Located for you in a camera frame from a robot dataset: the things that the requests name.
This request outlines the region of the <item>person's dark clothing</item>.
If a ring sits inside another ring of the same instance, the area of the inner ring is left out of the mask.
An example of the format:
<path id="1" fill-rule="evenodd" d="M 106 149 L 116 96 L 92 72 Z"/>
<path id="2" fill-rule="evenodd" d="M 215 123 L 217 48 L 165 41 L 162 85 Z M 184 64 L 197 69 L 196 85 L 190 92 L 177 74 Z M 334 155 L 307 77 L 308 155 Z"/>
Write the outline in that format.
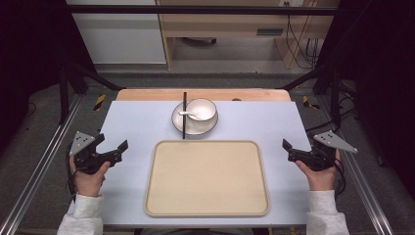
<path id="1" fill-rule="evenodd" d="M 272 235 L 268 228 L 135 229 L 133 235 Z"/>

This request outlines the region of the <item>white ceramic spoon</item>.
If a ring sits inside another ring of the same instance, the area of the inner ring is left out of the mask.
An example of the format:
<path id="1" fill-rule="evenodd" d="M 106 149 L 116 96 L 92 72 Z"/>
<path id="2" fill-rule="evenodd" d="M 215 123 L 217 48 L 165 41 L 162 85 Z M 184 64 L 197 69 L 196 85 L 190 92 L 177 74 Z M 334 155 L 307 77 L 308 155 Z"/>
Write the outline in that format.
<path id="1" fill-rule="evenodd" d="M 190 116 L 194 120 L 204 120 L 203 118 L 198 117 L 196 114 L 187 111 L 180 111 L 178 112 L 178 114 L 180 114 L 181 116 Z"/>

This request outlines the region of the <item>yellow black floor tape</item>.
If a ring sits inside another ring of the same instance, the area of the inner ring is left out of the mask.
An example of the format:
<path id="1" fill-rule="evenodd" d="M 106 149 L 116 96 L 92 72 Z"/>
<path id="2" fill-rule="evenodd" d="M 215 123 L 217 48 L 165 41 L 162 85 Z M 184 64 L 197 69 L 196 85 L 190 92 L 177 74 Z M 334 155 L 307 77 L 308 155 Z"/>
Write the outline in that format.
<path id="1" fill-rule="evenodd" d="M 93 108 L 93 111 L 99 111 L 100 110 L 105 98 L 106 98 L 105 94 L 99 95 L 99 97 L 97 98 L 97 101 L 95 103 L 95 106 Z"/>
<path id="2" fill-rule="evenodd" d="M 307 96 L 302 96 L 302 104 L 306 108 L 310 108 L 313 110 L 320 110 L 320 106 L 316 104 L 311 104 L 307 98 Z"/>

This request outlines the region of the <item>light wooden desk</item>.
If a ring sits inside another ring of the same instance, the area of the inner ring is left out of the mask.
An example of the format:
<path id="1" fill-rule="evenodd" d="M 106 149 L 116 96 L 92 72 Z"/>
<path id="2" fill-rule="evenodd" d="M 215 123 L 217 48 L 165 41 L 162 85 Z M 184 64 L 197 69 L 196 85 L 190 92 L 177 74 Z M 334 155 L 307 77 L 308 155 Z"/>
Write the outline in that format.
<path id="1" fill-rule="evenodd" d="M 249 6 L 249 7 L 329 7 L 340 0 L 155 0 L 159 6 Z M 298 59 L 300 45 L 307 39 L 325 39 L 331 16 L 278 15 L 192 15 L 160 14 L 166 57 L 171 60 L 176 38 L 270 37 L 275 40 L 286 68 Z M 258 28 L 283 28 L 281 36 L 257 36 Z"/>

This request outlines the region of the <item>black curtain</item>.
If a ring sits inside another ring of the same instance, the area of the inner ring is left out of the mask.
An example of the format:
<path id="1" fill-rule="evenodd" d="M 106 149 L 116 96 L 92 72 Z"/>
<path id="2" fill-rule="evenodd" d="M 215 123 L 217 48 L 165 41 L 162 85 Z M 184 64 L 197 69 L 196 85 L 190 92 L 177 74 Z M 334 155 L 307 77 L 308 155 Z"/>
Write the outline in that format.
<path id="1" fill-rule="evenodd" d="M 64 64 L 95 69 L 67 0 L 0 0 L 0 152 Z"/>
<path id="2" fill-rule="evenodd" d="M 338 58 L 357 85 L 357 109 L 382 158 L 415 200 L 415 0 L 340 0 L 319 63 L 353 27 Z"/>

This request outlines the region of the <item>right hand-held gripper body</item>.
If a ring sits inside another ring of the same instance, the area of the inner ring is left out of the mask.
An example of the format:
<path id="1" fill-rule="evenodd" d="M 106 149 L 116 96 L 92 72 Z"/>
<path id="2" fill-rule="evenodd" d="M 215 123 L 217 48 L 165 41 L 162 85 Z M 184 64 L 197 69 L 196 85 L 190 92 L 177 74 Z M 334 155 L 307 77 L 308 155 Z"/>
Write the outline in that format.
<path id="1" fill-rule="evenodd" d="M 344 139 L 329 130 L 313 136 L 311 163 L 308 166 L 314 171 L 332 167 L 336 160 L 336 151 L 343 150 L 356 154 L 357 149 Z"/>

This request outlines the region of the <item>white cabinet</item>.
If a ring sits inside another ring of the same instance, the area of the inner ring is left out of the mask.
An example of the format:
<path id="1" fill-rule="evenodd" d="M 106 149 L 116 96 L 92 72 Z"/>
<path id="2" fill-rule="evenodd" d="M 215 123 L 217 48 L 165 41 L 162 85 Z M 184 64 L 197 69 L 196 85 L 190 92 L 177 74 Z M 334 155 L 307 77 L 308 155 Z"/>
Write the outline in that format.
<path id="1" fill-rule="evenodd" d="M 96 65 L 165 64 L 157 14 L 73 14 Z"/>

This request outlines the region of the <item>aluminium floor rail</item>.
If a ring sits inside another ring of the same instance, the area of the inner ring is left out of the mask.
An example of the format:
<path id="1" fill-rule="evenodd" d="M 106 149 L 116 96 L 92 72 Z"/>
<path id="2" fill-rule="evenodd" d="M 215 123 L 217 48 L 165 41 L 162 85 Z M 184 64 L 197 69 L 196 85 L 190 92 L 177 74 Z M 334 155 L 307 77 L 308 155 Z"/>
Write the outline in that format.
<path id="1" fill-rule="evenodd" d="M 14 235 L 17 231 L 23 216 L 30 206 L 52 160 L 54 160 L 55 155 L 68 132 L 82 100 L 83 95 L 73 96 L 73 100 L 69 106 L 69 114 L 63 122 L 58 125 L 52 139 L 48 143 L 46 150 L 36 165 L 31 177 L 28 179 L 14 207 L 0 226 L 0 235 Z"/>
<path id="2" fill-rule="evenodd" d="M 323 95 L 316 95 L 317 101 L 321 104 L 323 113 L 327 119 L 334 120 L 331 117 L 331 101 L 329 98 Z M 345 138 L 343 130 L 337 127 L 335 124 L 330 123 L 331 128 L 338 129 L 336 132 L 341 138 Z M 376 198 L 372 187 L 369 184 L 366 176 L 364 175 L 361 167 L 356 161 L 355 157 L 357 154 L 342 151 L 344 166 L 350 175 L 354 187 L 359 195 L 359 198 L 366 209 L 368 216 L 377 232 L 378 235 L 393 235 L 392 227 L 387 219 L 378 199 Z"/>

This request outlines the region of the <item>white round plate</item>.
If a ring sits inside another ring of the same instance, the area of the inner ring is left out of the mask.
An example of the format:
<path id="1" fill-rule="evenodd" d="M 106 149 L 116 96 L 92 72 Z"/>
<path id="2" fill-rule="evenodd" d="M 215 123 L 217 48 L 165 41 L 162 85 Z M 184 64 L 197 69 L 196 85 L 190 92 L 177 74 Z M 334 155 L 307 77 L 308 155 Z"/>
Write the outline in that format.
<path id="1" fill-rule="evenodd" d="M 182 116 L 180 114 L 178 114 L 178 112 L 182 111 L 182 107 L 183 104 L 180 103 L 172 112 L 171 115 L 171 121 L 172 124 L 174 125 L 174 127 L 178 130 L 178 131 L 182 131 Z M 218 114 L 216 114 L 213 119 L 208 120 L 208 121 L 195 121 L 190 119 L 189 117 L 187 118 L 186 121 L 186 133 L 188 135 L 201 135 L 201 134 L 205 134 L 209 131 L 211 131 L 217 124 L 218 122 Z"/>

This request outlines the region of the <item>white bowl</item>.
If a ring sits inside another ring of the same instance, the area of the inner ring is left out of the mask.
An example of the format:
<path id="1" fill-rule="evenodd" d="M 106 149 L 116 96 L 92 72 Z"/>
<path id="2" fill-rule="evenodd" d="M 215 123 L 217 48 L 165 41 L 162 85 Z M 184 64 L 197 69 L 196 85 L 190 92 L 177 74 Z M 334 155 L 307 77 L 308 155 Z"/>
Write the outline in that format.
<path id="1" fill-rule="evenodd" d="M 187 115 L 195 121 L 208 121 L 216 115 L 216 106 L 209 99 L 194 99 L 187 104 Z"/>

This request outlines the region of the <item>wooden table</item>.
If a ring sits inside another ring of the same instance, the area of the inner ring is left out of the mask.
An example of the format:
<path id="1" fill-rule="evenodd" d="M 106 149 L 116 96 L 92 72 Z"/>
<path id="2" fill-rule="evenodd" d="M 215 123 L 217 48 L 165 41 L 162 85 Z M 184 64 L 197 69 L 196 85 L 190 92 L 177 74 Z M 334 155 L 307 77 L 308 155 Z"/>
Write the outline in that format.
<path id="1" fill-rule="evenodd" d="M 283 89 L 262 88 L 139 88 L 122 89 L 117 101 L 181 101 L 183 93 L 188 99 L 208 98 L 212 101 L 277 101 L 291 102 L 290 94 Z"/>

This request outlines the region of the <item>person's left hand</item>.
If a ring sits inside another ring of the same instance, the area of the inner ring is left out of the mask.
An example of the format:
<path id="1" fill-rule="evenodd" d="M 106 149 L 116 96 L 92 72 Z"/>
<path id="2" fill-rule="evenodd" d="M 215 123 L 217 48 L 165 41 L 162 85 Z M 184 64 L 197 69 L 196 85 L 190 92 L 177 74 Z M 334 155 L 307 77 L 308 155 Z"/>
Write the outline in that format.
<path id="1" fill-rule="evenodd" d="M 97 198 L 100 196 L 100 190 L 103 182 L 106 180 L 105 174 L 111 166 L 110 162 L 105 162 L 94 174 L 87 174 L 77 171 L 73 157 L 69 158 L 69 167 L 72 173 L 75 188 L 78 195 Z"/>

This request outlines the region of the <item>beige rectangular tray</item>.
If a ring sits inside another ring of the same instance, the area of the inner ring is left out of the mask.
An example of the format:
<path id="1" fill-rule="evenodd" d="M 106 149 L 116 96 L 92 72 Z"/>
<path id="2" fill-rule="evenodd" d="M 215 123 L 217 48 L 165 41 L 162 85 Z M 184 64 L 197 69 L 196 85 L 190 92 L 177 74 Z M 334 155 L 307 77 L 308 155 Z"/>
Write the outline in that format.
<path id="1" fill-rule="evenodd" d="M 269 211 L 253 141 L 161 141 L 145 210 L 156 217 L 262 216 Z"/>

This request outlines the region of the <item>black horizontal frame bar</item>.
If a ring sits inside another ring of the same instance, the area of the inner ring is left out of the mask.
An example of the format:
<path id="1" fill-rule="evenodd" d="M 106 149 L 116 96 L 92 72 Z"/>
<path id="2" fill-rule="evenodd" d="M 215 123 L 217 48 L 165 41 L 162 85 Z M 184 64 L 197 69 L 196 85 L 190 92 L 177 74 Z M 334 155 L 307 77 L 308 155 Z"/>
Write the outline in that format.
<path id="1" fill-rule="evenodd" d="M 338 8 L 247 7 L 247 6 L 149 6 L 149 5 L 67 5 L 79 14 L 202 14 L 202 15 L 291 15 L 334 16 Z"/>

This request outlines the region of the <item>black chopsticks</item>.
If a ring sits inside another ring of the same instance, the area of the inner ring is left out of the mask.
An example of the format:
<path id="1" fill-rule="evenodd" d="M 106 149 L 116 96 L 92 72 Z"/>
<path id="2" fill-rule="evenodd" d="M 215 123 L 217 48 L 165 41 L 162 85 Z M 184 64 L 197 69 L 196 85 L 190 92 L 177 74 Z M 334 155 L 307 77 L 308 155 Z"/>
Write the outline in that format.
<path id="1" fill-rule="evenodd" d="M 183 92 L 183 108 L 182 108 L 182 139 L 186 139 L 186 121 L 187 121 L 187 118 L 186 118 L 186 115 L 185 115 L 185 112 L 186 112 L 186 109 L 187 109 L 187 92 L 185 91 L 185 92 Z"/>

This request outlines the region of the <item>grey desk label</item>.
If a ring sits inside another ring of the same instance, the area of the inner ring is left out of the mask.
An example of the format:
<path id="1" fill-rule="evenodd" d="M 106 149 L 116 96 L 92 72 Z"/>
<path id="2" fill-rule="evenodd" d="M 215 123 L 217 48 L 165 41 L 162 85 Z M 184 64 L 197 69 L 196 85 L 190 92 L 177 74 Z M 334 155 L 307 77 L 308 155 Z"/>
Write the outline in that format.
<path id="1" fill-rule="evenodd" d="M 283 28 L 258 28 L 257 36 L 281 36 L 284 32 Z"/>

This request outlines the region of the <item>person's right hand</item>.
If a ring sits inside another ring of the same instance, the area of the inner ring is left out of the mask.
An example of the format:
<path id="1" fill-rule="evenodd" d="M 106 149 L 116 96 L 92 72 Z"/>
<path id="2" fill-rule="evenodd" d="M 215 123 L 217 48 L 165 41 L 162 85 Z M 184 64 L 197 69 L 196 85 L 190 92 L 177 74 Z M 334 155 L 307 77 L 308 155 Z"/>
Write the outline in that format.
<path id="1" fill-rule="evenodd" d="M 301 161 L 296 161 L 296 166 L 304 173 L 311 191 L 329 191 L 334 189 L 337 171 L 334 166 L 321 171 L 313 171 Z"/>

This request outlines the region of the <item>black metal frame strut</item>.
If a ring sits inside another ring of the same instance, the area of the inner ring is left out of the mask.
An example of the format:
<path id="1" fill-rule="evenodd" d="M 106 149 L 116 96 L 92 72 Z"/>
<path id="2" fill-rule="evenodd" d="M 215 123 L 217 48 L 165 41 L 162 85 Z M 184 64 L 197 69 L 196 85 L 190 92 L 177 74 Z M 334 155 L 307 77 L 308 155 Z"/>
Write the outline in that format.
<path id="1" fill-rule="evenodd" d="M 72 87 L 76 94 L 85 94 L 88 91 L 88 85 L 84 78 L 88 77 L 94 81 L 104 85 L 113 90 L 122 90 L 118 86 L 105 78 L 98 75 L 95 71 L 89 70 L 79 64 L 66 64 L 59 72 L 59 87 L 60 87 L 60 101 L 61 101 L 61 119 L 60 123 L 64 123 L 69 117 L 69 86 Z"/>
<path id="2" fill-rule="evenodd" d="M 340 127 L 341 114 L 339 105 L 339 93 L 341 80 L 340 73 L 333 63 L 324 63 L 318 68 L 302 75 L 300 78 L 282 86 L 282 89 L 290 91 L 312 78 L 316 78 L 316 81 L 312 87 L 312 91 L 315 95 L 322 95 L 327 91 L 328 88 L 331 88 L 330 117 L 332 118 L 332 122 L 336 125 L 336 127 Z"/>

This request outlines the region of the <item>pale blue table mat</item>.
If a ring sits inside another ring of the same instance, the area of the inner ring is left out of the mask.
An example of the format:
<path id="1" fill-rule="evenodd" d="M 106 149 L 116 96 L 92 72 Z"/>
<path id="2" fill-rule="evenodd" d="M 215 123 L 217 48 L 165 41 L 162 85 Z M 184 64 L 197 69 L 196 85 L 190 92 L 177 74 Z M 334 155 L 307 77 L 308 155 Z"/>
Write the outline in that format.
<path id="1" fill-rule="evenodd" d="M 114 101 L 101 132 L 107 152 L 128 142 L 122 161 L 106 174 L 101 217 L 116 227 L 267 227 L 306 223 L 308 184 L 288 161 L 282 141 L 301 150 L 310 148 L 294 102 L 217 101 L 218 123 L 201 137 L 206 140 L 252 140 L 261 152 L 270 209 L 263 216 L 159 218 L 145 212 L 145 196 L 153 151 L 162 140 L 179 140 L 171 123 L 176 101 Z"/>

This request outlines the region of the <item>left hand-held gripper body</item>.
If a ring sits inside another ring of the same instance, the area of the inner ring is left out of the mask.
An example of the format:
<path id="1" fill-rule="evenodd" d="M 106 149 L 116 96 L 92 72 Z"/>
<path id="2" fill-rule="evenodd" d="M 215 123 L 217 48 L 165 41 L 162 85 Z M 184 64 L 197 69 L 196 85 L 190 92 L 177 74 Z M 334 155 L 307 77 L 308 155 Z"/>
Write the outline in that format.
<path id="1" fill-rule="evenodd" d="M 76 169 L 87 174 L 96 173 L 103 163 L 110 161 L 111 152 L 98 154 L 94 141 L 94 136 L 77 131 L 69 149 Z"/>

